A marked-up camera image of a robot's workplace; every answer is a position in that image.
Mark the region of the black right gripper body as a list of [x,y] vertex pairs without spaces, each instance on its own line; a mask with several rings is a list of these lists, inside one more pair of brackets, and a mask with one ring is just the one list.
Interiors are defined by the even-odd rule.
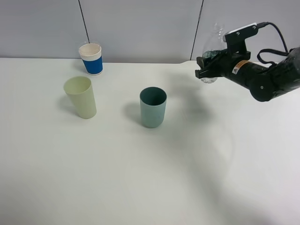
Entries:
[[247,54],[230,56],[227,50],[222,50],[218,54],[218,77],[224,77],[244,88],[250,88],[255,83],[265,83],[265,67],[248,59]]

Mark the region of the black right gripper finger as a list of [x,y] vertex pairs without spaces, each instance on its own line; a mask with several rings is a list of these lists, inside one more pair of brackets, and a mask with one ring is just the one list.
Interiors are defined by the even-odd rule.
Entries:
[[201,69],[209,69],[216,65],[219,65],[221,60],[226,56],[226,52],[218,52],[213,57],[197,57],[196,63]]
[[204,62],[197,61],[197,65],[201,68],[195,71],[195,76],[197,78],[214,78],[222,77],[225,73],[224,63],[211,62],[208,65],[204,65]]

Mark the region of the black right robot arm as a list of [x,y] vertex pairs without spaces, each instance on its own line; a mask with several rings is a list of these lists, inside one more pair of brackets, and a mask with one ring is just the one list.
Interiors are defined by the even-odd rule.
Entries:
[[215,57],[197,57],[201,69],[195,71],[195,76],[224,77],[248,89],[257,101],[267,102],[300,87],[300,48],[283,55],[286,58],[280,63],[264,67],[249,61],[250,52],[231,56],[224,49]]

